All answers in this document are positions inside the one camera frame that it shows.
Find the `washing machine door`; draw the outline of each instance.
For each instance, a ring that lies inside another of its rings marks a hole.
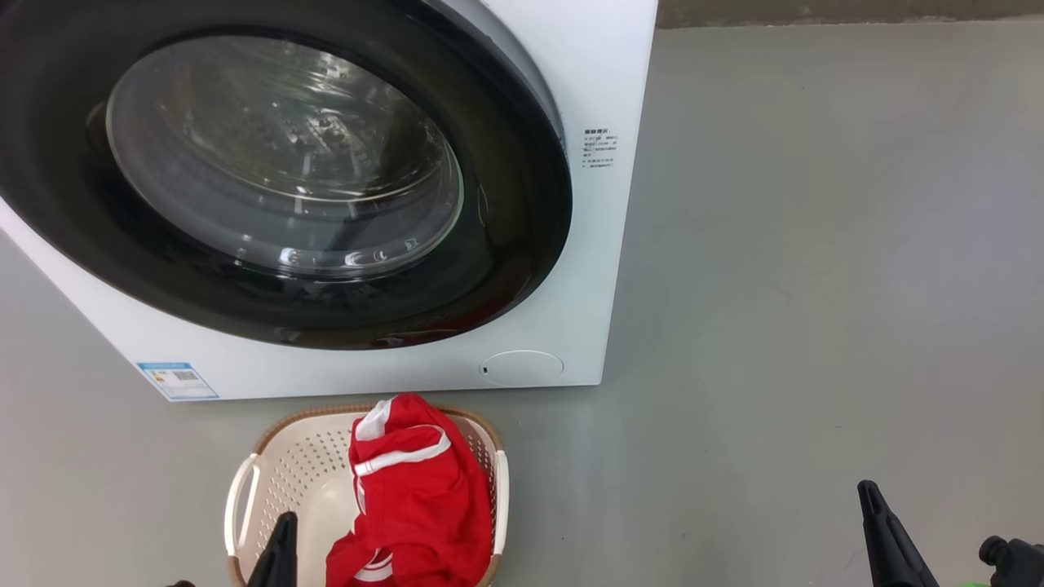
[[[455,13],[6,6],[0,192],[158,309],[269,343],[413,345],[496,319],[562,251],[571,192],[553,115]]]

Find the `washing machine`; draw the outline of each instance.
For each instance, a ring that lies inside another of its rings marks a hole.
[[[0,228],[172,401],[596,384],[655,13],[0,1]]]

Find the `blue and white sticker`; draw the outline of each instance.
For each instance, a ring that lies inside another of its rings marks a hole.
[[[187,362],[139,362],[145,377],[156,385],[167,399],[193,400],[214,399],[217,394],[207,381]]]

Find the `door glass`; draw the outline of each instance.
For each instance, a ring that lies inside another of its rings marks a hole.
[[[460,168],[409,98],[287,41],[208,37],[148,54],[106,112],[126,179],[170,222],[282,275],[353,280],[430,252]]]

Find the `laundry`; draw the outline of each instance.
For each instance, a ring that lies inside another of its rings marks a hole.
[[[352,429],[359,515],[327,556],[327,587],[475,587],[492,556],[485,475],[456,425],[418,395]]]

